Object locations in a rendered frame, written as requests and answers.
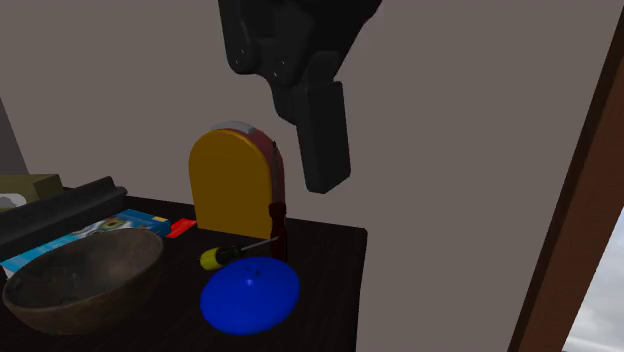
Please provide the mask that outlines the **brown framed window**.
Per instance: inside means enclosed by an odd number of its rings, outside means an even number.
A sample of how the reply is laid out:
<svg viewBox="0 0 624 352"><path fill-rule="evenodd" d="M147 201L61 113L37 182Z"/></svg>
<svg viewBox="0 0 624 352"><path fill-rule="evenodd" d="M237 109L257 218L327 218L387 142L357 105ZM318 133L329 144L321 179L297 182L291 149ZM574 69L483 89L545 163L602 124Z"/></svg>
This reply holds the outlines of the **brown framed window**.
<svg viewBox="0 0 624 352"><path fill-rule="evenodd" d="M507 352L562 352L624 208L624 7Z"/></svg>

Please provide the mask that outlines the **blue round disc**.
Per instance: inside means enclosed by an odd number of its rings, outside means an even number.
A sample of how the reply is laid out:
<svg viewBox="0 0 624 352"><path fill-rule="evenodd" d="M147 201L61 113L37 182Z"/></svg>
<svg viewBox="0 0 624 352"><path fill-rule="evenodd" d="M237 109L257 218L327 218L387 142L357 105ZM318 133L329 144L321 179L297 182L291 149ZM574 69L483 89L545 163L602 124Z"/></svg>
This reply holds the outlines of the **blue round disc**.
<svg viewBox="0 0 624 352"><path fill-rule="evenodd" d="M299 276L288 264L270 257L246 258L219 269L208 280L200 310L220 332L255 335L283 322L300 293Z"/></svg>

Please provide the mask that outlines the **brown wooden bowl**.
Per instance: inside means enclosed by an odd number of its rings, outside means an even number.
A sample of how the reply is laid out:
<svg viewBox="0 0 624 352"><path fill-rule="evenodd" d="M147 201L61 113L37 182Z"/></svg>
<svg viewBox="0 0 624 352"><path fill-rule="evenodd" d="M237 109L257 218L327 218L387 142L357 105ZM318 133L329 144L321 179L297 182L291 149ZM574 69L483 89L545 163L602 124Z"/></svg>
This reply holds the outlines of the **brown wooden bowl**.
<svg viewBox="0 0 624 352"><path fill-rule="evenodd" d="M83 335L135 314L162 271L163 239L140 228L100 232L20 268L2 301L25 325L49 335Z"/></svg>

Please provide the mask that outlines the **red flat card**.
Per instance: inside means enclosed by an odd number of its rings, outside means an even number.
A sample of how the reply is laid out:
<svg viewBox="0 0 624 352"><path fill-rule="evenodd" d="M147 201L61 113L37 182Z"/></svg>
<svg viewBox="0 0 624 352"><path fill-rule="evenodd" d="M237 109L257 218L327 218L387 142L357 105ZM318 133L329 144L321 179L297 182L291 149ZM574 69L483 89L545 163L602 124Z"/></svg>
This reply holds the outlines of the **red flat card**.
<svg viewBox="0 0 624 352"><path fill-rule="evenodd" d="M196 225L195 220L191 219L180 219L171 225L170 232L166 235L166 238L174 239L180 237L182 234L187 232L189 229L193 228Z"/></svg>

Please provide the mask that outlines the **dark wooden table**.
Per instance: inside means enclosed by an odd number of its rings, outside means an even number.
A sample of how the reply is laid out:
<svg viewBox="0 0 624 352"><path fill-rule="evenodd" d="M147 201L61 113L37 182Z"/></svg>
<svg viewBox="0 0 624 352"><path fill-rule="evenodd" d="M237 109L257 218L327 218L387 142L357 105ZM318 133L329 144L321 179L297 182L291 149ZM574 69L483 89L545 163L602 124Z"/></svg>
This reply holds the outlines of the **dark wooden table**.
<svg viewBox="0 0 624 352"><path fill-rule="evenodd" d="M209 272L200 254L250 239L191 228L165 242L157 289L127 321L99 333L50 336L31 329L0 301L0 352L356 352L367 232L289 217L288 263L301 280L292 314L254 336L229 336L203 318L200 295Z"/></svg>

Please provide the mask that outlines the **yellow black handled screwdriver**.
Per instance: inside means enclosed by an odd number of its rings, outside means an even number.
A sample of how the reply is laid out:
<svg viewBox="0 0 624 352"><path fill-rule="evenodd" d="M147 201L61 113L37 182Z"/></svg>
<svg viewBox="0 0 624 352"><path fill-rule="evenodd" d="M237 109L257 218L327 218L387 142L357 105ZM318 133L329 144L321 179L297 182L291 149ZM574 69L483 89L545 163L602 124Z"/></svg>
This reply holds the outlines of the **yellow black handled screwdriver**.
<svg viewBox="0 0 624 352"><path fill-rule="evenodd" d="M274 242L277 237L266 239L251 245L232 245L226 247L215 247L201 254L199 264L206 271L214 271L224 267L237 258L243 257L245 253L253 248Z"/></svg>

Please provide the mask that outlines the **long black bar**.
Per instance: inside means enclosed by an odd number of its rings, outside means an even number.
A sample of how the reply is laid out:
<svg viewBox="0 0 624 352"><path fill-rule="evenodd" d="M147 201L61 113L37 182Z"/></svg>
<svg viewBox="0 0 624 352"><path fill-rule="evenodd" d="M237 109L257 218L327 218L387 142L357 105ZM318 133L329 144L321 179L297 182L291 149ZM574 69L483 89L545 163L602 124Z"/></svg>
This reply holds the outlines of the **long black bar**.
<svg viewBox="0 0 624 352"><path fill-rule="evenodd" d="M124 209L127 190L110 176L0 213L0 262Z"/></svg>

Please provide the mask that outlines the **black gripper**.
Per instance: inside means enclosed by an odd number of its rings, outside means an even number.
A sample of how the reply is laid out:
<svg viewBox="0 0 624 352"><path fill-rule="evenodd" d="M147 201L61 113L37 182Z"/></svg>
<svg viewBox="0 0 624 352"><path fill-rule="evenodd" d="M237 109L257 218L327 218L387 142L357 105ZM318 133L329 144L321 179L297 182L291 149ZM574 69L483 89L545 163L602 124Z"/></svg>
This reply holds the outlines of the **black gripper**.
<svg viewBox="0 0 624 352"><path fill-rule="evenodd" d="M229 66L271 84L277 115L296 122L307 189L329 192L351 173L343 85L335 76L382 0L217 2Z"/></svg>

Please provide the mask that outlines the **blue printed box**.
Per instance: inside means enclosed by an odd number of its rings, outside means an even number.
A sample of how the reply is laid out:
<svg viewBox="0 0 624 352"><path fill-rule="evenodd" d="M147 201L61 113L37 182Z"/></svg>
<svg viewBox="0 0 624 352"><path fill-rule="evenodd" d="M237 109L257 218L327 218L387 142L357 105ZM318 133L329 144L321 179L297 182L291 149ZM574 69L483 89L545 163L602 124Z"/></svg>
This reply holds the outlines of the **blue printed box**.
<svg viewBox="0 0 624 352"><path fill-rule="evenodd" d="M171 232L171 223L166 218L127 209L112 217L100 220L80 230L74 231L0 262L0 266L3 268L6 276L10 278L25 264L58 247L100 232L125 228L143 228L156 233L160 237L164 237Z"/></svg>

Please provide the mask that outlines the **olive green box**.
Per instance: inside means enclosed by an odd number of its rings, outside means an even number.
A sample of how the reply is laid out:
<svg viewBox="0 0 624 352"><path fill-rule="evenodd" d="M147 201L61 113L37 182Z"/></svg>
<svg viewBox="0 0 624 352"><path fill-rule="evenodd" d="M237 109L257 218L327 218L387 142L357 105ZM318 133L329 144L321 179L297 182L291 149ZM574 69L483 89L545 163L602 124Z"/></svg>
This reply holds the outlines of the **olive green box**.
<svg viewBox="0 0 624 352"><path fill-rule="evenodd" d="M0 212L47 199L63 191L58 174L0 175Z"/></svg>

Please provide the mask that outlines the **yellow and red arched block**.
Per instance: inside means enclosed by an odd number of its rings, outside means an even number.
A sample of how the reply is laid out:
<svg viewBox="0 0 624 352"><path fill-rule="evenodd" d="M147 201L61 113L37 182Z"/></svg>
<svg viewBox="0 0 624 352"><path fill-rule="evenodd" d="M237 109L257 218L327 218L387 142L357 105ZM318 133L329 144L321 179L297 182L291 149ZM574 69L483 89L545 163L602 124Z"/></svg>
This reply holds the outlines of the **yellow and red arched block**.
<svg viewBox="0 0 624 352"><path fill-rule="evenodd" d="M283 159L273 139L245 122L219 123L195 142L188 168L199 228L270 237L269 205L285 200Z"/></svg>

